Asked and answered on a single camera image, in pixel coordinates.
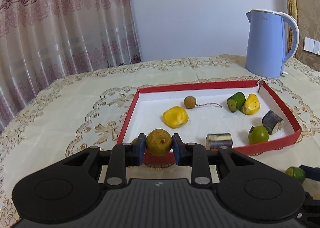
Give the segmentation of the green pointed cucumber end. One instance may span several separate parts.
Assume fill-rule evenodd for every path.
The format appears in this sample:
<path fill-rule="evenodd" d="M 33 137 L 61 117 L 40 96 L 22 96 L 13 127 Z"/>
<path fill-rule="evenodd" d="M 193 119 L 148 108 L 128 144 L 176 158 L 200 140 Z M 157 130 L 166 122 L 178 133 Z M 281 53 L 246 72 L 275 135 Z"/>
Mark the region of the green pointed cucumber end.
<path fill-rule="evenodd" d="M 286 171 L 285 174 L 289 175 L 293 179 L 299 181 L 301 184 L 305 181 L 306 179 L 306 173 L 303 169 L 291 166 L 289 167 Z"/>

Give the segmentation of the dark eggplant chunk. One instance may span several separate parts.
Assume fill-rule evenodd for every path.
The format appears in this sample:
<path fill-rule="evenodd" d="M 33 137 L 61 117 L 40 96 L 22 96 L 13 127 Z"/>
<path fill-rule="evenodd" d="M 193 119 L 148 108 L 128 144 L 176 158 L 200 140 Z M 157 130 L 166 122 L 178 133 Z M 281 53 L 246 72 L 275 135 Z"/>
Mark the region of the dark eggplant chunk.
<path fill-rule="evenodd" d="M 281 130 L 284 125 L 284 120 L 272 110 L 269 110 L 267 114 L 262 118 L 262 124 L 265 129 L 267 129 L 268 134 L 275 134 L 277 131 Z"/>
<path fill-rule="evenodd" d="M 212 133 L 206 136 L 206 149 L 217 150 L 219 147 L 233 147 L 233 140 L 230 133 Z"/>

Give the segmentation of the yellow jackfruit piece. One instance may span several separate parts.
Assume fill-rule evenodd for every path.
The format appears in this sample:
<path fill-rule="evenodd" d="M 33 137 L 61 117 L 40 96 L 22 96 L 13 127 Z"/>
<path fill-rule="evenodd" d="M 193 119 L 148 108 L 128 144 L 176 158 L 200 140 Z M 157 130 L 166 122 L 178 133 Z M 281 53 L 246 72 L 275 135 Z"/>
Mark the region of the yellow jackfruit piece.
<path fill-rule="evenodd" d="M 174 106 L 166 110 L 163 113 L 162 117 L 164 123 L 172 129 L 183 126 L 189 120 L 189 116 L 186 110 L 181 106 Z"/>

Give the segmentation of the brown longan with stem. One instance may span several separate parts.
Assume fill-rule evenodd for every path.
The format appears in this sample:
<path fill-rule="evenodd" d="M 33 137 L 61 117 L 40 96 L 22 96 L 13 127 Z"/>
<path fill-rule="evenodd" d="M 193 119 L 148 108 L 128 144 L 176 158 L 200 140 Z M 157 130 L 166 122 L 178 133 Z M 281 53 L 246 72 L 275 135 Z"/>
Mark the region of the brown longan with stem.
<path fill-rule="evenodd" d="M 202 107 L 202 106 L 212 106 L 212 105 L 222 108 L 222 105 L 220 105 L 218 103 L 198 104 L 196 98 L 193 96 L 185 97 L 183 104 L 184 104 L 185 108 L 187 108 L 187 109 L 193 109 L 193 108 Z"/>

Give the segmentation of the green cucumber chunk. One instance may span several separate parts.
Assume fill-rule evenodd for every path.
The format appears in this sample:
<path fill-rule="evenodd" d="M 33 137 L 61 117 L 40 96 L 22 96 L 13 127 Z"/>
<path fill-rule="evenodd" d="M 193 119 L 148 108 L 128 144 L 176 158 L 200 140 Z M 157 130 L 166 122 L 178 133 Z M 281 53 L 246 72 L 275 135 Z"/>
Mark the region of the green cucumber chunk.
<path fill-rule="evenodd" d="M 246 97 L 242 92 L 237 92 L 227 99 L 227 106 L 231 112 L 236 112 L 242 108 Z"/>

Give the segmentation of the yellow fruit piece with dots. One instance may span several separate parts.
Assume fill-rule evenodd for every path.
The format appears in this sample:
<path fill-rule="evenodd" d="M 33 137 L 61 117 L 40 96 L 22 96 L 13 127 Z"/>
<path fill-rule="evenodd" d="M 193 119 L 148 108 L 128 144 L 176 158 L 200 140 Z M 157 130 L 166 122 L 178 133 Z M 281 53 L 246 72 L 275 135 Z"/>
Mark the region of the yellow fruit piece with dots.
<path fill-rule="evenodd" d="M 253 115 L 260 110 L 260 102 L 257 96 L 253 93 L 249 94 L 241 111 L 245 115 Z"/>

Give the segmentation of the cream embroidered tablecloth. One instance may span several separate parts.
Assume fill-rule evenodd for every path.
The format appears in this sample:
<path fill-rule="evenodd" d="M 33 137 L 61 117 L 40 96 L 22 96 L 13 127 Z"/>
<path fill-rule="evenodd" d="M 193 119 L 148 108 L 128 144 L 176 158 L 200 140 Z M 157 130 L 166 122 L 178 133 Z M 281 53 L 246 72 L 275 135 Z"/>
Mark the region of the cream embroidered tablecloth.
<path fill-rule="evenodd" d="M 139 87 L 253 79 L 243 56 L 158 60 L 100 69 L 59 79 L 41 91 L 1 134 L 1 227 L 19 219 L 11 199 L 28 174 L 97 144 L 117 141 Z M 268 83 L 302 127 L 295 145 L 257 156 L 276 169 L 319 166 L 319 72 L 292 58 L 287 75 Z"/>

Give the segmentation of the red shallow cardboard tray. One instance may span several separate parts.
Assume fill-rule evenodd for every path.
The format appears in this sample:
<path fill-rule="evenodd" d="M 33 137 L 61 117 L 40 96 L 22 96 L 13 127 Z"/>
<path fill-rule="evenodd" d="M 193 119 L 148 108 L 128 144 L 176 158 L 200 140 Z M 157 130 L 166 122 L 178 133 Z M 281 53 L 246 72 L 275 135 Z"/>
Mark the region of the red shallow cardboard tray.
<path fill-rule="evenodd" d="M 255 94 L 261 104 L 260 110 L 247 116 L 240 111 L 232 113 L 227 99 L 237 92 Z M 163 121 L 163 113 L 183 106 L 186 96 L 192 95 L 202 106 L 187 110 L 189 120 L 176 129 Z M 252 126 L 262 124 L 268 111 L 280 116 L 283 127 L 270 135 L 268 142 L 249 145 L 248 132 Z M 208 134 L 230 133 L 233 149 L 245 155 L 258 155 L 266 151 L 282 149 L 294 144 L 301 132 L 297 119 L 274 90 L 263 80 L 236 80 L 177 84 L 139 88 L 132 100 L 118 137 L 118 143 L 130 143 L 139 134 L 149 134 L 154 129 L 164 129 L 170 134 L 178 133 L 184 143 L 206 144 Z"/>

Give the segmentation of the blue electric kettle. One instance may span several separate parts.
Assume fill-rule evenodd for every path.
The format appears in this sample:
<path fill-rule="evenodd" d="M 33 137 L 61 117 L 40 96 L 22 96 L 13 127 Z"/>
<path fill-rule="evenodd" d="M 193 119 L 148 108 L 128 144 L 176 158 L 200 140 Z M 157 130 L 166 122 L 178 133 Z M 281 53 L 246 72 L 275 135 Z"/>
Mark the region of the blue electric kettle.
<path fill-rule="evenodd" d="M 246 16 L 250 27 L 245 68 L 264 78 L 279 78 L 285 62 L 298 49 L 297 21 L 286 13 L 262 9 L 252 9 Z M 289 25 L 293 34 L 289 52 L 286 51 L 285 24 Z"/>

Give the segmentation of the pink patterned curtain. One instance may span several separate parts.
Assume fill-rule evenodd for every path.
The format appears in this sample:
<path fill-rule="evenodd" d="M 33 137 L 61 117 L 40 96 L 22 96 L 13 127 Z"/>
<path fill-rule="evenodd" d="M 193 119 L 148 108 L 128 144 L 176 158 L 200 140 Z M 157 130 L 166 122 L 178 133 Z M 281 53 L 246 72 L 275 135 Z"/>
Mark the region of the pink patterned curtain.
<path fill-rule="evenodd" d="M 140 61 L 130 0 L 1 0 L 1 129 L 57 79 Z"/>

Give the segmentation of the gold framed headboard panel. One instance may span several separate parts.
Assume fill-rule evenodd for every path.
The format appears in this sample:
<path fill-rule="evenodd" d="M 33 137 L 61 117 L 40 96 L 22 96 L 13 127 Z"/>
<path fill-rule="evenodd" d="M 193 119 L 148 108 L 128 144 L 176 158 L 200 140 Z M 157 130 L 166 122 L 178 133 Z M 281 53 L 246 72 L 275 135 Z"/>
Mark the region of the gold framed headboard panel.
<path fill-rule="evenodd" d="M 304 38 L 319 41 L 319 0 L 287 0 L 287 10 L 297 20 L 300 32 L 295 58 L 319 71 L 319 55 L 304 50 Z"/>

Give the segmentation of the white wall switch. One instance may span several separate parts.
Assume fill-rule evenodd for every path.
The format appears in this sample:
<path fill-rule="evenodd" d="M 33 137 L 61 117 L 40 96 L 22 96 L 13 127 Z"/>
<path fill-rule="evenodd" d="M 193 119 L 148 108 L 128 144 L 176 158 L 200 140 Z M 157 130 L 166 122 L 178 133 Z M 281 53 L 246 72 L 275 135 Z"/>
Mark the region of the white wall switch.
<path fill-rule="evenodd" d="M 305 37 L 304 51 L 313 53 L 314 55 L 320 55 L 320 41 Z"/>

